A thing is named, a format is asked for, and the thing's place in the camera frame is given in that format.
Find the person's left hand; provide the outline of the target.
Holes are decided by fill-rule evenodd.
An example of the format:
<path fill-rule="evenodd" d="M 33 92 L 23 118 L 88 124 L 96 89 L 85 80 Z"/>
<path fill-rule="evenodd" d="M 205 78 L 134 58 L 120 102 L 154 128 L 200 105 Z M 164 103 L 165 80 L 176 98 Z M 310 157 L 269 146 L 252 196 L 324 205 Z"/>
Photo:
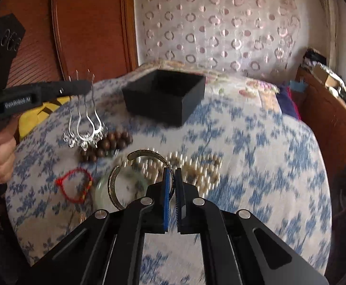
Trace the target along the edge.
<path fill-rule="evenodd" d="M 19 116 L 14 116 L 0 131 L 0 184 L 11 179 L 14 170 L 16 140 Z"/>

